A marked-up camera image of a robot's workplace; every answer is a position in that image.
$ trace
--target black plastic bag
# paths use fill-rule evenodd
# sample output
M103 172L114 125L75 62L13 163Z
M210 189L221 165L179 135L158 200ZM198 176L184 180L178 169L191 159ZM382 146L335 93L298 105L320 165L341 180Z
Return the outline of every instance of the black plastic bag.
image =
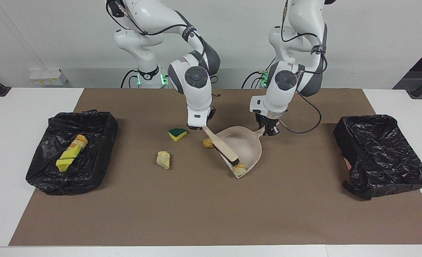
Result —
M49 119L26 181L49 195L79 194L97 188L106 174L117 129L117 121L109 112L57 114ZM79 134L89 143L67 171L60 172L55 162Z
M352 167L349 192L371 200L422 188L422 162L393 117L342 117L333 134Z

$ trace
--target bin lined with black bag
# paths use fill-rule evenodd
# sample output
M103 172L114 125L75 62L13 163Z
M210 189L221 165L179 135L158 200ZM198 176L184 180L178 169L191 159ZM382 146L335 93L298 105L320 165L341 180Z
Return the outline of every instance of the bin lined with black bag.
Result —
M49 195L89 192L100 186L111 159L118 123L109 112L96 110L57 114L39 143L26 175L26 181ZM65 172L57 159L77 135L88 144Z
M352 167L349 192L371 200L422 188L422 162L393 117L342 117L333 134Z

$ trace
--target table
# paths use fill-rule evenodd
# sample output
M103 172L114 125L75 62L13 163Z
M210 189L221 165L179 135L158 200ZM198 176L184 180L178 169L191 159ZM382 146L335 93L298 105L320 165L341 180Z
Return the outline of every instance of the table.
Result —
M46 123L58 112L72 112L82 89L14 88L0 98L0 256L413 256L422 246L235 246L235 247L7 247L33 193L24 177ZM422 100L405 91L364 90L377 114L389 114L422 161Z

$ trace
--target brown mat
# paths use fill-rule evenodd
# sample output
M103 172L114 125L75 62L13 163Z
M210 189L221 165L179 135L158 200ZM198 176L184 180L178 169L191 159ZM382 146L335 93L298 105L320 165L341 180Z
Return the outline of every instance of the brown mat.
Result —
M257 129L249 113L256 90L220 90L209 127ZM173 142L184 127L185 99L173 90L85 89L76 111L110 111L119 122L113 158L100 188L76 196L36 190L11 246L195 246L291 244L422 244L422 194L363 202L348 178L332 131L341 116L374 114L363 91L323 89L311 97L324 114L317 130L283 128L263 137L258 165L236 180L202 131ZM295 97L283 120L292 129L317 114ZM172 169L155 165L172 154Z

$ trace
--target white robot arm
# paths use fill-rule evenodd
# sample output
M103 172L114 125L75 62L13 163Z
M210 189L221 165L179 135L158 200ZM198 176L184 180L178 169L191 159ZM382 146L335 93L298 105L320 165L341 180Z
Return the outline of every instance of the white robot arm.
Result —
M217 52L204 41L181 13L171 10L159 0L107 0L106 8L111 9L112 16L117 18L114 20L124 28L125 31L121 32L125 35L130 33L132 37L139 36L139 45L143 47L160 44L163 38L155 36L172 33L180 34L193 48L192 52L170 64L168 76L173 87L186 96L188 126L191 129L205 127L215 112L212 107L209 77L216 74L220 66ZM154 68L153 54L148 60L145 62L147 70Z
M277 62L269 69L266 95L254 96L250 101L250 111L255 113L259 127L265 127L265 135L279 133L278 120L296 91L302 96L312 96L319 91L327 62L327 25L322 18L322 9L324 4L332 2L334 0L292 0L288 13L292 27L277 26L270 31L269 42L276 51ZM287 7L286 2L283 25ZM294 51L310 52L311 62L298 64L293 57Z

